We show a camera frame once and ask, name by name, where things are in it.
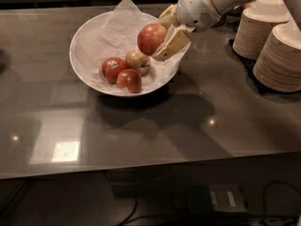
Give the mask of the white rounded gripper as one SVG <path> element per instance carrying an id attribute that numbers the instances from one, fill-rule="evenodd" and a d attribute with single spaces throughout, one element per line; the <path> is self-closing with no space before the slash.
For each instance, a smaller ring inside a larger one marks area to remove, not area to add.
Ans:
<path id="1" fill-rule="evenodd" d="M 220 21 L 213 0 L 179 0 L 177 6 L 170 5 L 156 20 L 157 24 L 168 29 L 164 42 L 154 52 L 152 57 L 158 61 L 166 61 L 178 54 L 190 41 L 192 33 L 185 24 L 205 31 Z"/>

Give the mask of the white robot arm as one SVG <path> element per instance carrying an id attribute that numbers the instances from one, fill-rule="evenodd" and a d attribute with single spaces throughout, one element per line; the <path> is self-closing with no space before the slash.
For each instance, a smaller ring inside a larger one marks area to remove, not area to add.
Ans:
<path id="1" fill-rule="evenodd" d="M 253 0 L 178 0 L 169 6 L 156 23 L 167 29 L 165 41 L 152 57 L 165 61 L 178 54 L 190 41 L 196 29 L 205 31 L 236 6 Z M 301 0 L 283 0 L 297 26 L 301 25 Z"/>

